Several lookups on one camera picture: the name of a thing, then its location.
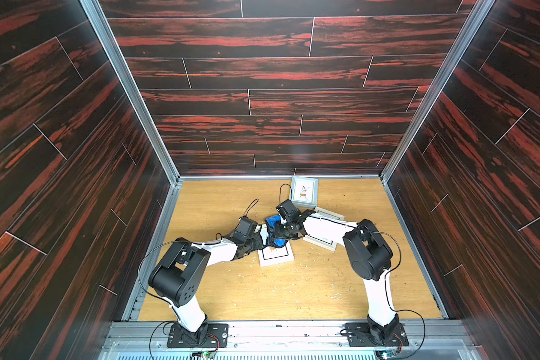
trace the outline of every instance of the black mounting plate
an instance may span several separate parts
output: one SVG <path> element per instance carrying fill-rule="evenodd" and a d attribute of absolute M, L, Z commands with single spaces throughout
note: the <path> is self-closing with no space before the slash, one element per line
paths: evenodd
<path fill-rule="evenodd" d="M 226 347 L 228 344 L 228 324 L 208 324 L 208 334 L 214 335 L 220 341 L 218 348 Z M 206 337 L 204 344 L 199 346 L 193 346 L 182 340 L 182 332 L 178 324 L 172 325 L 170 328 L 170 335 L 166 343 L 168 349 L 214 349 L 216 348 L 216 340 L 210 336 Z"/>
<path fill-rule="evenodd" d="M 392 335 L 390 339 L 384 343 L 384 345 L 375 344 L 370 340 L 370 328 L 367 322 L 347 322 L 344 324 L 344 328 L 346 330 L 345 335 L 348 338 L 350 347 L 400 346 L 400 341 L 402 341 L 403 346 L 408 346 L 408 338 L 406 337 L 404 326 L 400 323 L 398 323 L 396 330 L 394 330 L 394 334 L 396 334 L 400 340 L 396 339 L 396 337 Z"/>

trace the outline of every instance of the framed picture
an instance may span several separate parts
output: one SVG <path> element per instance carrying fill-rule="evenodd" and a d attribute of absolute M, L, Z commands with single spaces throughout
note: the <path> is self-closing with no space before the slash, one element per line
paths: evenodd
<path fill-rule="evenodd" d="M 314 208 L 318 205 L 318 179 L 302 176 L 292 177 L 292 203 L 296 206 Z"/>
<path fill-rule="evenodd" d="M 335 219 L 335 220 L 344 221 L 344 215 L 340 215 L 340 214 L 337 214 L 337 213 L 335 213 L 333 211 L 326 210 L 325 208 L 321 208 L 321 207 L 317 206 L 317 207 L 314 208 L 314 211 L 317 212 L 318 214 L 322 215 L 325 218 L 331 218 L 331 219 Z M 303 240 L 307 241 L 307 242 L 309 242 L 311 244 L 317 245 L 317 246 L 319 246 L 321 248 L 330 250 L 330 251 L 335 251 L 336 250 L 336 243 L 333 240 L 330 240 L 330 239 L 325 238 L 325 237 L 317 238 L 317 237 L 313 237 L 313 236 L 310 236 L 310 235 L 306 235 L 306 236 L 303 237 Z"/>
<path fill-rule="evenodd" d="M 267 247 L 264 250 L 258 250 L 258 258 L 261 267 L 293 262 L 294 254 L 292 253 L 290 241 L 281 248 Z"/>

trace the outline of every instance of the light wood tabletop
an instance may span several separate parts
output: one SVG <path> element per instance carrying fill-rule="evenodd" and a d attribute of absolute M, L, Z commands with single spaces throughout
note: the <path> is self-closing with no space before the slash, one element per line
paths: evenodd
<path fill-rule="evenodd" d="M 278 189 L 290 180 L 185 181 L 176 203 L 165 242 L 184 237 L 211 241 L 228 234 L 255 198 L 259 203 L 248 217 L 263 223 L 277 214 Z M 284 200 L 288 189 L 283 188 Z M 369 219 L 380 232 L 400 244 L 402 264 L 390 274 L 396 309 L 411 309 L 425 318 L 440 318 L 424 276 L 377 178 L 326 180 L 318 183 L 318 206 L 346 216 L 346 221 Z M 398 263 L 398 249 L 385 236 Z M 303 240 L 292 241 L 294 261 L 260 267 L 258 254 L 207 268 L 196 294 L 211 320 L 365 319 L 368 300 L 362 279 L 350 267 L 344 247 L 335 252 Z M 165 246 L 160 257 L 166 252 Z M 416 318 L 409 312 L 402 318 Z M 146 296 L 140 321 L 176 319 L 164 301 Z"/>

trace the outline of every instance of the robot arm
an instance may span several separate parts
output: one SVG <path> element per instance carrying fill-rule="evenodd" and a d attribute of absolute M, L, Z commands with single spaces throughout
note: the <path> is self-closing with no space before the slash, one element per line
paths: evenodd
<path fill-rule="evenodd" d="M 285 245 L 286 241 L 306 234 L 335 241 L 346 248 L 352 269 L 363 279 L 368 296 L 368 324 L 363 328 L 368 328 L 372 343 L 384 345 L 389 341 L 400 325 L 386 279 L 392 250 L 374 224 L 369 220 L 359 223 L 333 220 L 312 210 L 300 212 L 290 200 L 276 209 L 281 222 L 269 227 L 268 233 L 243 216 L 238 226 L 218 242 L 177 239 L 153 270 L 148 284 L 170 303 L 187 343 L 198 346 L 207 336 L 208 317 L 194 296 L 207 266 L 240 259 L 265 246 Z M 176 264 L 185 264 L 186 268 L 181 270 Z"/>

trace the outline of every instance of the dark wood paneled wall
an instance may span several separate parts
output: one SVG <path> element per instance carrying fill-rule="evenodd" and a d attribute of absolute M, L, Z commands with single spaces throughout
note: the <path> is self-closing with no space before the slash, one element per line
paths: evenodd
<path fill-rule="evenodd" d="M 78 0 L 0 1 L 0 359 L 97 356 L 169 187 Z"/>
<path fill-rule="evenodd" d="M 452 316 L 540 359 L 540 0 L 498 0 L 389 180 Z"/>
<path fill-rule="evenodd" d="M 380 174 L 473 6 L 100 3 L 182 175 Z"/>

